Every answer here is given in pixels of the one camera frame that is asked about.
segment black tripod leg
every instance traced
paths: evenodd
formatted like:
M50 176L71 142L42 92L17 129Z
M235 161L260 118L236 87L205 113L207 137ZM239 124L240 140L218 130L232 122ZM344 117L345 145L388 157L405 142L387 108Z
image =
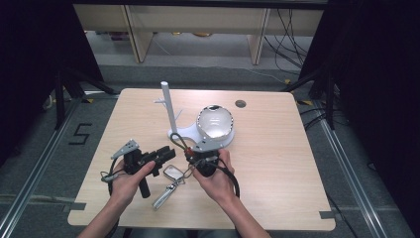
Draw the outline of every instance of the black tripod leg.
M87 81L89 84L95 86L98 89L101 89L102 91L104 91L108 94L112 94L112 95L120 94L119 91L116 91L116 90L112 89L111 87L108 87L107 85L103 84L102 82L100 82L98 80L94 80L93 78L89 77L88 75L84 74L83 72L80 72L78 70L75 70L75 69L69 68L69 67L67 67L65 69L65 71L69 74L72 74L72 75L76 76L77 78L79 78L83 81Z
M321 69L318 68L315 71L309 73L308 75L300 78L299 80L297 80L297 82L288 85L286 88L284 88L280 91L290 92L290 91L300 87L301 85L303 85L303 84L305 84L309 81L315 80L319 76L320 73L321 73Z
M126 228L124 230L123 238L130 238L133 228Z

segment hand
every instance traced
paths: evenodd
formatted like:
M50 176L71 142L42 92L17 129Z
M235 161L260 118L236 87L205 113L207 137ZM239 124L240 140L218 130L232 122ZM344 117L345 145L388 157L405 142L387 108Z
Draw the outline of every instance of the hand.
M149 172L155 167L155 162L151 161L145 164L139 171L134 175L127 175L124 171L118 172L118 176L112 182L112 194L111 199L117 202L121 202L126 206L129 205L137 190L139 189L139 182L149 174ZM114 168L114 171L119 171L124 168L124 161L118 163Z
M231 165L229 151L220 149L219 154L219 159L226 164L228 170L233 174L235 169ZM225 167L222 162L219 162L219 166ZM198 170L194 170L193 175L210 198L215 200L217 203L225 203L226 201L230 201L236 197L232 181L221 170L216 169L213 176L208 178L204 177Z

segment person's right hand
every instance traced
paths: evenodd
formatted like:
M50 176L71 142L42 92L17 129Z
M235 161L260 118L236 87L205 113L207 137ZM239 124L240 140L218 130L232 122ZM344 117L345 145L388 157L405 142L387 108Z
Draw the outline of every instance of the person's right hand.
M231 165L229 151L220 149L219 154L219 159L226 164L228 170L233 174L235 169ZM222 162L219 162L219 167L225 167L225 165ZM198 170L194 170L193 175L210 198L217 203L221 204L228 202L236 197L232 181L221 170L216 169L216 172L208 178L204 177Z

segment black handheld controller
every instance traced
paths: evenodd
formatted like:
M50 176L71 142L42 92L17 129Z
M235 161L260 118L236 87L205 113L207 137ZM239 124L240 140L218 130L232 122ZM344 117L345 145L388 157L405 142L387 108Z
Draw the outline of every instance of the black handheld controller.
M220 148L223 146L217 142L204 139L194 147L188 148L185 151L185 158L204 177L211 177L216 171Z
M129 175L133 175L148 162L155 161L155 167L151 170L149 175L152 174L156 177L159 175L158 170L162 168L162 165L170 159L173 159L175 156L175 150L171 150L169 146L144 154L142 154L141 150L136 149L124 155L124 171ZM147 198L151 195L146 177L140 181L139 189L143 198Z

